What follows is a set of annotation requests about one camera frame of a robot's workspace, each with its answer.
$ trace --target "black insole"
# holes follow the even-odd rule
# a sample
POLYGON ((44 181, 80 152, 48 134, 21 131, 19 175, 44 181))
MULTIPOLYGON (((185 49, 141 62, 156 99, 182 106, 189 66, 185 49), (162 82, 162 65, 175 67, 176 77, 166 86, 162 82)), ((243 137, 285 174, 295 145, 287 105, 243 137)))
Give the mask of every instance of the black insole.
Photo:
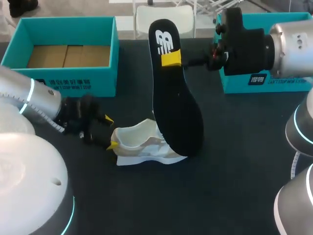
POLYGON ((149 28, 153 69, 153 110, 166 142, 182 156, 194 156, 203 142, 201 111, 185 82, 182 66, 162 67, 161 55, 180 50, 179 33, 170 20, 149 28))

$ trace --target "open box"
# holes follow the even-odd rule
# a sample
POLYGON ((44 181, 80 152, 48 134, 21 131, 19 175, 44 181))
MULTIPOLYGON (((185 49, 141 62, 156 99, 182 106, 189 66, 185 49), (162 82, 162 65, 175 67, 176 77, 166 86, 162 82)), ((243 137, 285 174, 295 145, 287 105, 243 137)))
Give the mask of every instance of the open box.
POLYGON ((22 18, 1 65, 63 96, 113 97, 118 53, 115 17, 22 18))

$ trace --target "dark tabletop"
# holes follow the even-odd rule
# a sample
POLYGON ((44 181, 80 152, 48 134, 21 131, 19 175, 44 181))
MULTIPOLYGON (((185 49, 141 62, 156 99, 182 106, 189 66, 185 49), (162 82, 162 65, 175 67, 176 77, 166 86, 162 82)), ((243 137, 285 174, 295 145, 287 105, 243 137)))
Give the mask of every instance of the dark tabletop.
MULTIPOLYGON (((197 54, 188 50, 208 43, 182 41, 184 59, 197 54)), ((295 154, 284 130, 305 93, 225 95, 218 72, 191 68, 185 76, 205 127, 203 150, 195 158, 118 167, 112 151, 35 126, 64 157, 80 235, 279 234, 273 203, 290 178, 295 154)), ((116 97, 99 102, 119 127, 153 118, 148 41, 120 42, 116 97)), ((301 159, 298 170, 309 161, 301 159)))

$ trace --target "white sneaker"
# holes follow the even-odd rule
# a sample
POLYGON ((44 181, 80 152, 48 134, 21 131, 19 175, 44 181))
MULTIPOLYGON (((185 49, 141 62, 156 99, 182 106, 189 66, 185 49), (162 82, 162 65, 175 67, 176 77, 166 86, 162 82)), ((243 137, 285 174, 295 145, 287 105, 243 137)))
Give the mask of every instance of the white sneaker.
POLYGON ((159 132, 156 121, 151 119, 135 126, 116 128, 111 140, 119 144, 113 149, 117 165, 134 165, 144 161, 173 164, 187 158, 171 149, 159 132))

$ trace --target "cardboard box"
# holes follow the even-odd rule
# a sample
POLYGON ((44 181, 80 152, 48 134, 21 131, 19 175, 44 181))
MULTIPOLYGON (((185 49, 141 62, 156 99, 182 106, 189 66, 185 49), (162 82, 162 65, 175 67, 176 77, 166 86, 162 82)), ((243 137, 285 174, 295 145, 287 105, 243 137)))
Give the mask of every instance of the cardboard box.
MULTIPOLYGON (((269 34, 271 27, 276 23, 312 20, 309 13, 256 13, 243 14, 246 29, 263 28, 269 34)), ((221 39, 215 33, 214 41, 221 39)), ((220 76, 225 93, 256 93, 256 92, 300 92, 309 91, 310 83, 302 78, 274 78, 267 70, 256 74, 225 76, 223 68, 220 76)))
POLYGON ((63 96, 115 96, 119 40, 115 17, 22 18, 1 65, 63 96))

